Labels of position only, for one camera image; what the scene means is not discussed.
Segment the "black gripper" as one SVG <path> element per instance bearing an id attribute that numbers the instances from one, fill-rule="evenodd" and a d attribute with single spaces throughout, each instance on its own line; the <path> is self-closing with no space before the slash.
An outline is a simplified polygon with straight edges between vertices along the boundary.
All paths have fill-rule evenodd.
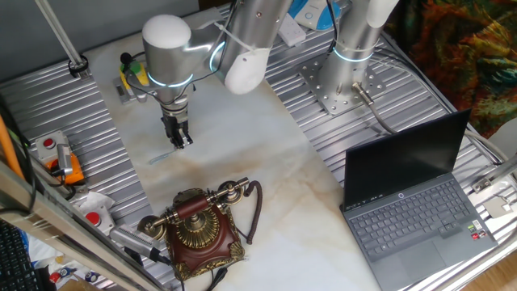
<path id="1" fill-rule="evenodd" d="M 189 136 L 188 120 L 181 121 L 176 116 L 164 115 L 162 123 L 165 125 L 166 136 L 176 149 L 182 148 L 182 142 L 184 146 L 189 146 L 193 142 Z"/>

